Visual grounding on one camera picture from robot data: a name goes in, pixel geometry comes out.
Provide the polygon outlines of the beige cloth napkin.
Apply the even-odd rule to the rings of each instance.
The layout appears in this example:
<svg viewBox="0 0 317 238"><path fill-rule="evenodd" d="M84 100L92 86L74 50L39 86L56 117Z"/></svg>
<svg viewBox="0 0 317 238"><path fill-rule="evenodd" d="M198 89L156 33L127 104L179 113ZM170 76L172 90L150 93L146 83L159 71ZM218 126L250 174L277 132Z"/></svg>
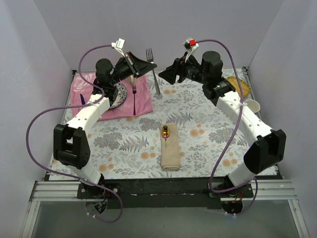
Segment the beige cloth napkin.
<svg viewBox="0 0 317 238"><path fill-rule="evenodd" d="M177 124L174 122L161 124L161 129L164 125L167 125L170 129L170 136L167 139L167 147L165 147L165 141L160 135L161 139L161 169L163 171L179 171L180 170L180 148Z"/></svg>

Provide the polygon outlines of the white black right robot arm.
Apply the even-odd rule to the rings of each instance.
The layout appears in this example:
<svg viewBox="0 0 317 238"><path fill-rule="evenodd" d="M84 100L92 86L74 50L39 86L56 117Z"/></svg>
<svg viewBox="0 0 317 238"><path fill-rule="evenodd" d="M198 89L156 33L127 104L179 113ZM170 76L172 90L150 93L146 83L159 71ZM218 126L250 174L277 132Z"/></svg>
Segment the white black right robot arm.
<svg viewBox="0 0 317 238"><path fill-rule="evenodd" d="M235 197L252 178L283 159L286 134L281 129L273 130L241 103L240 94L222 76L222 67L220 54L207 51L203 53L201 63L194 56L176 58L173 65L159 73L159 77L169 84L185 79L201 83L206 98L236 123L246 137L250 148L243 162L225 176L223 183L210 189L213 193Z"/></svg>

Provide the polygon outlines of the iridescent spoon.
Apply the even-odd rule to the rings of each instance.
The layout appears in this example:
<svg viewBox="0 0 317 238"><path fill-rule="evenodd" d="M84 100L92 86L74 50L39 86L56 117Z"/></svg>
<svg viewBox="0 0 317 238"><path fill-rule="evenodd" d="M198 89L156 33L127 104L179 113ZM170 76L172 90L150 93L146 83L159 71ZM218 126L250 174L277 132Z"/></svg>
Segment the iridescent spoon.
<svg viewBox="0 0 317 238"><path fill-rule="evenodd" d="M170 129L167 125L164 125L161 129L161 136L165 141L165 147L167 147L167 139L170 136Z"/></svg>

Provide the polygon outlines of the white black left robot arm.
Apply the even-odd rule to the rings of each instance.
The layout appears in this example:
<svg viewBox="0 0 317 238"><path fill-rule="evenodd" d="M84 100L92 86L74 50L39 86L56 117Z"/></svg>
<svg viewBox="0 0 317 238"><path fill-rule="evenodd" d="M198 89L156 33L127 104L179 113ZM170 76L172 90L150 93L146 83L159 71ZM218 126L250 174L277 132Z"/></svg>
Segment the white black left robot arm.
<svg viewBox="0 0 317 238"><path fill-rule="evenodd" d="M118 94L116 86L121 80L139 78L156 67L154 62L142 60L132 52L127 52L116 65L109 59L98 60L88 105L66 124L58 124L53 130L54 159L72 169L82 183L89 185L88 192L94 198L101 198L106 189L100 183L103 176L90 161L91 151L86 134L115 102Z"/></svg>

